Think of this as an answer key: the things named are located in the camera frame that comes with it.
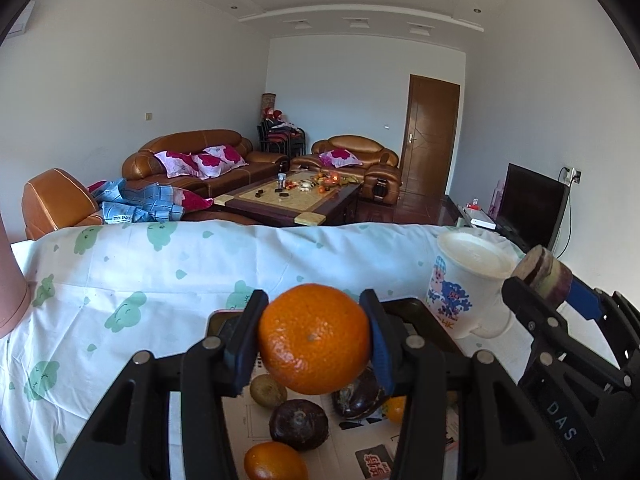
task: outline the metal screw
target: metal screw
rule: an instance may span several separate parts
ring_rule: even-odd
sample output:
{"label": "metal screw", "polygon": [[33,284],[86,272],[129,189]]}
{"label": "metal screw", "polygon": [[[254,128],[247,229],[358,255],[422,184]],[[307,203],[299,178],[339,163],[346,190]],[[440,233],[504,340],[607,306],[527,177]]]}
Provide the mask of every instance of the metal screw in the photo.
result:
{"label": "metal screw", "polygon": [[476,359],[478,359],[478,361],[483,365],[490,365],[495,361],[495,356],[488,350],[479,350],[476,353]]}
{"label": "metal screw", "polygon": [[410,335],[404,342],[409,348],[413,348],[414,350],[424,346],[424,338],[420,335]]}
{"label": "metal screw", "polygon": [[551,363],[554,361],[554,359],[551,357],[551,354],[549,352],[542,352],[542,354],[540,354],[540,362],[545,365],[545,366],[551,366]]}
{"label": "metal screw", "polygon": [[143,365],[144,363],[149,361],[149,359],[151,359],[151,354],[146,350],[141,350],[140,352],[137,352],[132,359],[135,364]]}
{"label": "metal screw", "polygon": [[202,341],[202,346],[207,350],[214,350],[218,348],[222,344],[222,340],[217,335],[210,335],[209,337],[204,338]]}

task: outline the coffee table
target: coffee table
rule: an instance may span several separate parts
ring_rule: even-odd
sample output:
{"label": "coffee table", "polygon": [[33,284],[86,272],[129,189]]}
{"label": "coffee table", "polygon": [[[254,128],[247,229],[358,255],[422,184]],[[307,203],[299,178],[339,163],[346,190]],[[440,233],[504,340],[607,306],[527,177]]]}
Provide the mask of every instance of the coffee table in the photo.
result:
{"label": "coffee table", "polygon": [[[288,180],[306,180],[315,172],[289,171]],[[289,196],[274,192],[277,177],[243,186],[214,199],[212,210],[236,213],[274,227],[299,225],[344,225],[355,220],[358,195],[362,184],[334,187],[324,194],[318,187],[304,191],[299,187],[283,190]]]}

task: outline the brown door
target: brown door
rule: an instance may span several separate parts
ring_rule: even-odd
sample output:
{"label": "brown door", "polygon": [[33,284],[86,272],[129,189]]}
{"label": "brown door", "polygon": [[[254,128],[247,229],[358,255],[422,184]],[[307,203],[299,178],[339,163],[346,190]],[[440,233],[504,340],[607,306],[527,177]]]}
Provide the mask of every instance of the brown door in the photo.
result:
{"label": "brown door", "polygon": [[447,187],[460,85],[411,76],[402,147],[402,190],[441,196]]}

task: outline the tv screen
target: tv screen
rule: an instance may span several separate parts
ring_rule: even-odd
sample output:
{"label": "tv screen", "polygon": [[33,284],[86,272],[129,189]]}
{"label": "tv screen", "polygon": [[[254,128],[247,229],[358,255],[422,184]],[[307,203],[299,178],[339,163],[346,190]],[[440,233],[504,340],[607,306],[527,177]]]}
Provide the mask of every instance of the tv screen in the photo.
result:
{"label": "tv screen", "polygon": [[568,196],[562,182],[509,164],[497,223],[523,251],[536,245],[552,250]]}

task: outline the orange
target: orange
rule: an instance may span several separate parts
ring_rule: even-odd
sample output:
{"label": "orange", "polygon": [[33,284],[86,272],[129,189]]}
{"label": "orange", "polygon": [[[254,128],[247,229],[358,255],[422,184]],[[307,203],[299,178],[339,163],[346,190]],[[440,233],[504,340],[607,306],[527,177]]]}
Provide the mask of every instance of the orange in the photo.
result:
{"label": "orange", "polygon": [[250,480],[308,480],[305,461],[292,447],[281,442],[256,444],[244,456]]}
{"label": "orange", "polygon": [[280,384],[300,394],[328,394],[353,382],[367,366],[369,319],[336,288],[299,285],[262,313],[258,349]]}
{"label": "orange", "polygon": [[382,405],[382,413],[391,422],[402,424],[405,403],[406,397],[391,397]]}

